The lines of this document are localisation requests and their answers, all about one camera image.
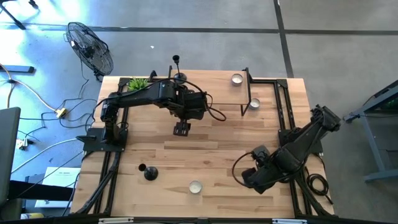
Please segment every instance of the fan stand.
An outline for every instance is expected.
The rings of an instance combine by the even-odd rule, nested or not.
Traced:
[[[102,80],[100,80],[98,77],[104,77],[104,75],[101,74],[101,72],[98,71],[97,69],[94,70],[94,76],[95,76],[95,78],[97,79],[97,81],[99,81],[100,83],[102,82]]]

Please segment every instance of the black monitor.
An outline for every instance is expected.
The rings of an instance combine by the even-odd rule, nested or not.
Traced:
[[[0,204],[7,200],[20,108],[0,110]]]

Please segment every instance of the white paper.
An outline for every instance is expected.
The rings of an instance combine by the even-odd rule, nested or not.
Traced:
[[[48,167],[45,171],[45,177],[51,174],[58,167]],[[68,185],[69,188],[73,188],[76,180],[76,176],[79,174],[80,168],[67,168],[61,167],[59,170],[55,171],[53,174],[49,175],[47,178],[43,180],[43,184],[52,185],[52,186],[61,186],[66,187]],[[68,205],[68,202],[61,201],[48,201],[48,200],[37,200],[35,207],[36,208],[65,208]]]

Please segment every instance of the white cable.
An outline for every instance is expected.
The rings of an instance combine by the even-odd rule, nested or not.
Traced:
[[[10,108],[10,98],[11,98],[11,93],[12,93],[12,90],[14,89],[14,87],[15,87],[15,85],[11,83],[11,89],[7,96],[7,103],[6,103],[7,108]]]
[[[70,141],[75,141],[75,140],[77,140],[77,139],[75,139],[75,138],[73,138],[73,139],[68,139],[68,140],[64,140],[64,141],[62,141],[62,142],[55,143],[55,144],[53,144],[53,145],[51,145],[51,146],[49,146],[49,147],[46,147],[43,151],[39,152],[39,153],[36,154],[34,157],[28,159],[28,160],[25,161],[23,164],[19,165],[19,167],[15,168],[13,171],[11,171],[11,174],[12,174],[13,172],[19,170],[21,167],[23,167],[23,166],[26,165],[28,162],[32,161],[34,158],[36,158],[37,156],[39,156],[41,153],[47,151],[48,149],[51,149],[51,148],[54,147],[54,146],[58,146],[59,144],[66,143],[66,142],[70,142]]]
[[[11,75],[10,75],[10,73],[8,72],[8,70],[0,63],[0,66],[2,67],[2,69],[4,69],[4,71],[6,71],[7,72],[7,75],[8,75],[8,78],[9,78],[9,80],[12,80],[12,78],[11,78]],[[17,81],[17,80],[14,80],[15,82],[18,82],[18,83],[20,83],[20,84],[22,84],[22,85],[24,85],[26,88],[28,88],[28,90],[30,90],[35,96],[37,96],[38,97],[38,99],[46,106],[46,107],[48,107],[50,110],[52,110],[52,111],[55,111],[55,109],[54,108],[52,108],[51,106],[49,106],[48,104],[46,104],[46,102],[43,100],[43,99],[41,99],[41,97],[39,96],[39,94],[37,94],[33,89],[31,89],[29,86],[27,86],[25,83],[23,83],[23,82],[21,82],[21,81]],[[10,93],[8,94],[8,100],[7,100],[7,108],[9,107],[9,99],[10,99],[10,96],[11,96],[11,92],[12,92],[12,90],[14,89],[14,87],[13,87],[13,84],[11,83],[11,90],[10,90]]]
[[[3,69],[4,71],[7,72],[8,79],[11,80],[12,78],[11,78],[11,75],[10,75],[10,73],[8,72],[8,70],[4,67],[4,65],[3,65],[2,63],[0,63],[0,66],[2,67],[2,69]]]
[[[43,99],[41,99],[41,97],[39,96],[39,94],[37,94],[33,89],[31,89],[29,86],[27,86],[25,83],[23,83],[23,82],[21,82],[21,81],[17,81],[17,80],[14,80],[15,82],[18,82],[19,84],[22,84],[22,85],[24,85],[26,88],[28,88],[34,95],[36,95],[37,97],[38,97],[38,99],[46,106],[46,107],[48,107],[50,110],[52,110],[52,111],[55,111],[55,109],[54,108],[52,108],[51,106],[49,106],[48,104],[46,104],[46,102],[43,100]]]

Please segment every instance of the yellow plug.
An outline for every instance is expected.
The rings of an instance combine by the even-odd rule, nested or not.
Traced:
[[[57,118],[62,118],[63,115],[65,115],[65,113],[67,112],[67,109],[62,108],[60,110],[55,110],[56,114],[57,114]]]

